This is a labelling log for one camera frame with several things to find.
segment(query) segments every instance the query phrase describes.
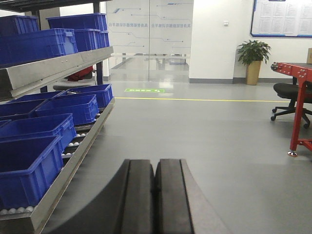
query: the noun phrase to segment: red metal table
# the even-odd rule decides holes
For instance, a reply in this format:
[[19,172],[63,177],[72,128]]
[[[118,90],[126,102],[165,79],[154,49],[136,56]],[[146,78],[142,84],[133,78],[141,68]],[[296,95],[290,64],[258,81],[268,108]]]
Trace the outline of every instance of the red metal table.
[[304,99],[312,98],[312,95],[306,94],[307,82],[312,82],[312,64],[278,62],[274,63],[271,68],[276,72],[296,77],[299,86],[296,112],[292,129],[292,139],[288,155],[292,157],[297,156],[297,153],[295,152],[297,145],[303,145],[312,151],[312,139],[299,139]]

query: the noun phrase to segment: glass partition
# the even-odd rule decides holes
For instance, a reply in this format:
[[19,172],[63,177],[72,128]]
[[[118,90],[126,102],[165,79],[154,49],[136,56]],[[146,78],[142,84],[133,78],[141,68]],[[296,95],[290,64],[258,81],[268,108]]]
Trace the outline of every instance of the glass partition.
[[194,0],[106,2],[110,80],[189,80]]

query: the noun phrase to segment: green floor sign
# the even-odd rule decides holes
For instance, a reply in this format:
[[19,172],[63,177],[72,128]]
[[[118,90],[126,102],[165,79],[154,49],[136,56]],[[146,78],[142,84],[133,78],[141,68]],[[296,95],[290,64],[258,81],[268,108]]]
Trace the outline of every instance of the green floor sign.
[[164,93],[164,89],[126,89],[125,92]]

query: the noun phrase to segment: bulletin board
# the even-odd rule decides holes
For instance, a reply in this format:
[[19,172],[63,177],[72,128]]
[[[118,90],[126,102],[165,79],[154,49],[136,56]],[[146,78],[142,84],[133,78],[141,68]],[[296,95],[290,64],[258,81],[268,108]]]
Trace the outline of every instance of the bulletin board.
[[312,38],[312,0],[254,0],[251,35]]

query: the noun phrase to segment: paper notice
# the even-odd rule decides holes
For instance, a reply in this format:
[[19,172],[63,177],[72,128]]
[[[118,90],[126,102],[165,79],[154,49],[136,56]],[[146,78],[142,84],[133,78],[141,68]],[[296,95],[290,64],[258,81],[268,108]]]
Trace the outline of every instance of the paper notice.
[[289,3],[287,5],[286,17],[296,18],[297,10],[298,10],[298,5],[297,4]]
[[296,19],[285,19],[284,34],[294,34]]
[[260,33],[269,33],[271,26],[270,19],[261,19],[260,20]]
[[284,26],[284,19],[273,19],[271,26],[271,33],[273,34],[282,34]]
[[261,17],[271,17],[272,13],[273,9],[270,4],[262,4]]
[[305,4],[302,6],[301,18],[312,18],[312,4]]
[[286,5],[283,2],[277,2],[274,6],[274,17],[285,17]]
[[299,25],[299,34],[309,34],[310,20],[303,19]]

